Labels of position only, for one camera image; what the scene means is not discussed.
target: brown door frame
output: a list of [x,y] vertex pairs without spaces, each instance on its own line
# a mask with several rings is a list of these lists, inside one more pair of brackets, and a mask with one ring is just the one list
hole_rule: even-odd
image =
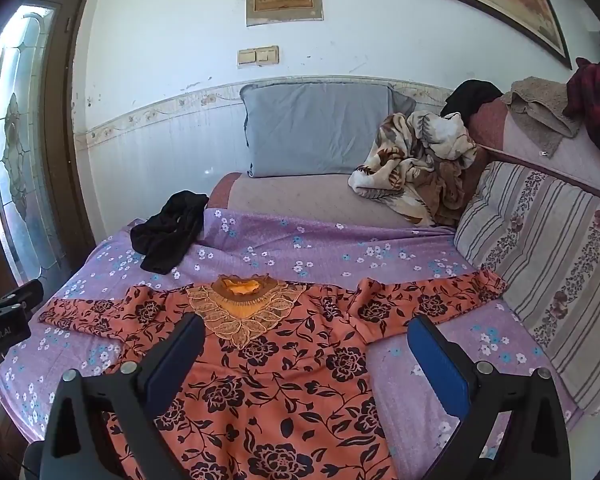
[[[71,118],[72,67],[78,24],[86,0],[24,0],[56,9],[53,34],[44,60],[40,92],[43,174],[59,240],[71,272],[77,271],[95,247],[80,179]],[[0,242],[0,297],[16,287]]]

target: silver screw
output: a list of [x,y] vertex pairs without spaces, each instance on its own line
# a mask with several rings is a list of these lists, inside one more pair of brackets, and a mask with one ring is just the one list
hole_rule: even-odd
[[487,361],[480,361],[475,367],[484,375],[489,375],[493,372],[493,365]]
[[538,375],[543,379],[551,379],[551,372],[547,368],[538,368]]
[[122,363],[122,366],[120,367],[120,371],[125,374],[132,374],[133,372],[136,371],[136,369],[138,368],[138,363],[135,363],[133,361],[127,361],[125,363]]
[[67,370],[64,374],[62,374],[62,380],[65,383],[70,383],[75,379],[77,374],[78,372],[71,368],[70,370]]

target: brown towel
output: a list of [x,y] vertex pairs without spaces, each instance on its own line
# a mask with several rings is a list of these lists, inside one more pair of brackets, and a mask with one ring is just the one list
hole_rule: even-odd
[[511,92],[504,94],[502,101],[518,127],[549,157],[563,137],[573,139],[582,125],[582,121],[562,113],[568,102],[563,83],[527,77],[513,83]]

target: garment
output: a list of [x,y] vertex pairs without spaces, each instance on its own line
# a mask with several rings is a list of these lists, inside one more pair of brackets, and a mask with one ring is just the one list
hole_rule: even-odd
[[461,173],[474,161],[477,147],[459,123],[459,114],[451,119],[429,114],[387,117],[365,163],[349,177],[349,186],[415,225],[455,225],[466,205]]
[[581,120],[568,118],[567,87],[539,77],[516,81],[502,98],[511,117],[546,156],[553,156],[564,137],[573,139],[582,126]]
[[478,113],[483,104],[491,103],[499,97],[502,97],[502,92],[494,84],[488,81],[469,79],[446,99],[446,105],[442,108],[440,116],[445,117],[454,112],[460,112],[462,122],[469,127],[471,116]]
[[[494,300],[504,286],[488,270],[398,285],[365,279],[356,291],[219,276],[170,292],[133,286],[121,301],[52,300],[40,321],[123,341],[122,363],[139,361],[184,313],[203,317],[203,353],[155,419],[194,479],[381,480],[396,474],[366,346],[405,332],[414,314],[442,322]],[[137,478],[115,416],[107,426]]]
[[593,143],[600,150],[600,63],[579,57],[577,72],[567,83],[567,117],[582,118]]
[[206,195],[181,191],[171,196],[161,211],[131,229],[131,246],[145,254],[140,267],[168,274],[187,254],[202,231]]

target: door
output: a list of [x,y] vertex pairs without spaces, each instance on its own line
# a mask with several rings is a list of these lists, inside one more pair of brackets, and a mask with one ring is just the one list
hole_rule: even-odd
[[46,300],[94,246],[68,105],[80,2],[27,0],[0,35],[0,296],[38,278]]

